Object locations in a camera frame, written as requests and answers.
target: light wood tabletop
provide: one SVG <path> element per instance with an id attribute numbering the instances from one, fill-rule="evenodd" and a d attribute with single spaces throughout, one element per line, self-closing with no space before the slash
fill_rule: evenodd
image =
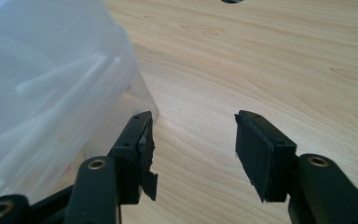
<path id="1" fill-rule="evenodd" d="M 236 158 L 242 109 L 358 188 L 358 0 L 105 3 L 159 109 L 157 200 L 124 206 L 124 223 L 290 223 L 287 203 L 261 203 Z"/>

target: black object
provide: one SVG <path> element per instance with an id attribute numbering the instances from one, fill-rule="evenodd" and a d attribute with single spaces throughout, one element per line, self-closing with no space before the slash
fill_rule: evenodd
<path id="1" fill-rule="evenodd" d="M 39 203 L 30 206 L 21 195 L 0 197 L 0 223 L 121 223 L 120 206 L 137 204 L 142 189 L 156 200 L 152 126 L 151 112 L 132 117 L 107 156 L 84 161 L 73 186 Z"/>
<path id="2" fill-rule="evenodd" d="M 330 159 L 296 155 L 296 144 L 262 116 L 236 115 L 236 152 L 262 202 L 290 195 L 292 223 L 358 224 L 358 189 Z"/>

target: translucent plastic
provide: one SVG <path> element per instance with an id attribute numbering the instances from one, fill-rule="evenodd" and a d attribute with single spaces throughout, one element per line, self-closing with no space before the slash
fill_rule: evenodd
<path id="1" fill-rule="evenodd" d="M 105 154 L 146 110 L 157 115 L 101 1 L 0 1 L 0 195 L 43 199 L 83 146 Z"/>

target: wooden table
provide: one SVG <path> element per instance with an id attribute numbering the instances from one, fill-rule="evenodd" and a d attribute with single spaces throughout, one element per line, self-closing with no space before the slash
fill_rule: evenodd
<path id="1" fill-rule="evenodd" d="M 239 110 L 334 160 L 358 187 L 358 0 L 106 0 L 158 105 L 158 198 L 124 223 L 290 223 L 235 154 Z"/>

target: wood grain surface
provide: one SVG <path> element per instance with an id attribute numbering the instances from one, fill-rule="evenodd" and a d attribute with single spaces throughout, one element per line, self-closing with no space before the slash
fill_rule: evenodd
<path id="1" fill-rule="evenodd" d="M 287 203 L 261 203 L 236 158 L 241 109 L 358 187 L 358 0 L 105 3 L 159 108 L 158 197 L 124 206 L 124 223 L 290 223 Z"/>

